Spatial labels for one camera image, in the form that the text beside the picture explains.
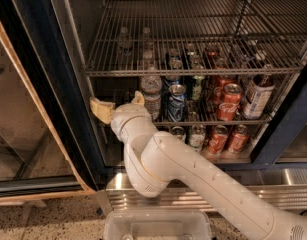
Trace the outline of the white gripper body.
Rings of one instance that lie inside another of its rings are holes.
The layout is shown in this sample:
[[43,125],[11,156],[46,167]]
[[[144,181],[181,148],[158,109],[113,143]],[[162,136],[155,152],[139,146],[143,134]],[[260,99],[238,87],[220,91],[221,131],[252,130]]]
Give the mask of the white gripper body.
[[128,121],[137,117],[150,119],[151,115],[142,105],[133,103],[121,105],[112,114],[111,129],[115,134],[119,134]]

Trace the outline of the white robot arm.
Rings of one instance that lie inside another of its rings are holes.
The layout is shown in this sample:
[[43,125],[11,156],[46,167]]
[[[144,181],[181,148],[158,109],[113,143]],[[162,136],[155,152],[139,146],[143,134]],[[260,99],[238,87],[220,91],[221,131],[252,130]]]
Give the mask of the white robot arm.
[[95,97],[89,104],[124,144],[126,172],[139,194],[156,197],[179,180],[249,240],[307,240],[306,216],[268,204],[176,136],[158,130],[139,91],[119,107]]

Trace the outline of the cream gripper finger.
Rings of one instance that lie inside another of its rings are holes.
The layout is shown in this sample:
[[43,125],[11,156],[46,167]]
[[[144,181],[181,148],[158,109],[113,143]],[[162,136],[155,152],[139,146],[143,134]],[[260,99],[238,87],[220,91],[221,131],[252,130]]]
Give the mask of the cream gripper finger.
[[134,98],[132,99],[131,103],[144,106],[145,99],[143,94],[140,91],[135,91]]
[[96,97],[91,97],[90,109],[101,122],[109,124],[115,110],[115,104],[113,102],[101,101]]

